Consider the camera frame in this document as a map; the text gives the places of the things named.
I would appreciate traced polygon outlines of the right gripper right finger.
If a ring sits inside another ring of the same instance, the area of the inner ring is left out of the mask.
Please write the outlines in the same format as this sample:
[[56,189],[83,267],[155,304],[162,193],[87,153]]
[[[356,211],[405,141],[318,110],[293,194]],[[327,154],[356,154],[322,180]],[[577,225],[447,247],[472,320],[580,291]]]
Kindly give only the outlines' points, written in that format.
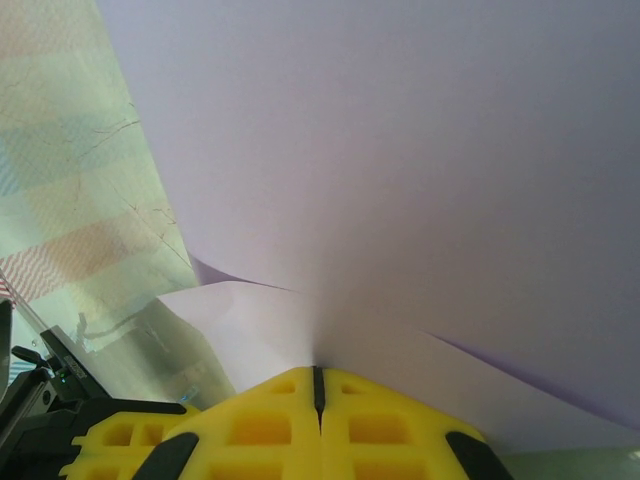
[[511,479],[473,426],[337,369],[318,370],[324,479]]

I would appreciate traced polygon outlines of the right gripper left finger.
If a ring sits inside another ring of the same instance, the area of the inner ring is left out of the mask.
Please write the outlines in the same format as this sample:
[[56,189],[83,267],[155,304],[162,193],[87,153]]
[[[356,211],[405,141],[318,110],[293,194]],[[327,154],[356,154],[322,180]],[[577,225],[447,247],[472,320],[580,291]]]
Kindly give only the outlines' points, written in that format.
[[139,479],[320,479],[322,368],[298,367],[172,428]]

